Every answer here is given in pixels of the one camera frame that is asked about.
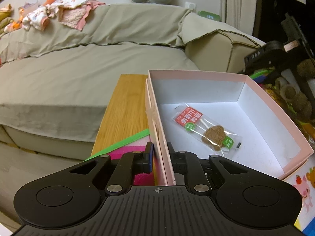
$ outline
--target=cartoon bear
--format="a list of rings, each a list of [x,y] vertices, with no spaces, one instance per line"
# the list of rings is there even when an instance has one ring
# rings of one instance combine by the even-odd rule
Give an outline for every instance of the cartoon bear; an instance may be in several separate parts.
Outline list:
[[[312,187],[315,188],[315,167],[310,168],[310,173],[306,173],[306,178],[311,182]]]

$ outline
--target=green paper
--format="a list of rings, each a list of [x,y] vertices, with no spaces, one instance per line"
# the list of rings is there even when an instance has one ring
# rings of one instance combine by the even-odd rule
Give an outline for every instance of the green paper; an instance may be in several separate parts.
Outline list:
[[[229,136],[226,136],[222,144],[224,144],[230,150],[234,144],[234,141]]]
[[[135,142],[135,141],[137,141],[139,139],[142,139],[143,137],[148,136],[149,134],[150,134],[149,129],[143,130],[143,131],[141,131],[141,132],[139,132],[137,134],[134,134],[134,135],[132,135],[132,136],[130,136],[128,138],[125,138],[124,140],[119,141],[119,142],[117,142],[117,143],[115,143],[115,144],[113,144],[113,145],[111,145],[111,146],[109,146],[109,147],[99,151],[98,153],[96,153],[96,154],[92,155],[91,157],[87,158],[86,160],[92,159],[92,158],[97,157],[97,156],[102,155],[102,154],[108,154],[108,153],[110,153],[110,152],[112,152],[112,151],[114,151],[114,150],[116,150],[118,148],[121,148],[121,147],[123,147],[125,145],[128,145],[128,144],[133,143],[133,142]]]
[[[261,75],[271,73],[272,71],[273,71],[273,70],[262,70],[262,71],[259,71],[259,72],[256,72],[256,73],[252,74],[252,75],[250,76],[250,78],[255,79],[255,78],[257,78],[257,77],[259,77],[259,76],[261,76]]]

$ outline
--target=wooden table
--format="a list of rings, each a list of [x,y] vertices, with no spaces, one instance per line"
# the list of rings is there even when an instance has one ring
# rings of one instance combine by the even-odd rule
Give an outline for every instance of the wooden table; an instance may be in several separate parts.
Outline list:
[[[91,155],[147,129],[147,75],[121,75],[106,108]]]

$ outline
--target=snack package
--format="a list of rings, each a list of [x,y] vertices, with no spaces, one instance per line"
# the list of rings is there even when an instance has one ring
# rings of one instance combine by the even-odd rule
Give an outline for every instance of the snack package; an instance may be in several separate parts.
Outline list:
[[[212,150],[209,155],[218,154],[231,158],[239,150],[242,143],[241,136],[224,128],[193,107],[182,104],[175,108],[174,113],[173,121],[195,139],[207,145]]]

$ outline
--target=cartoon pig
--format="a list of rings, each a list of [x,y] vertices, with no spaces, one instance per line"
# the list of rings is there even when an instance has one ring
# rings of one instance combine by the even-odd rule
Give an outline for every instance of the cartoon pig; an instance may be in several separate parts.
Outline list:
[[[310,196],[310,187],[308,186],[307,179],[303,176],[303,180],[301,180],[300,176],[296,176],[296,185],[293,186],[299,191],[303,200],[303,207],[306,206],[306,211],[308,212],[309,207],[313,207],[312,197]]]

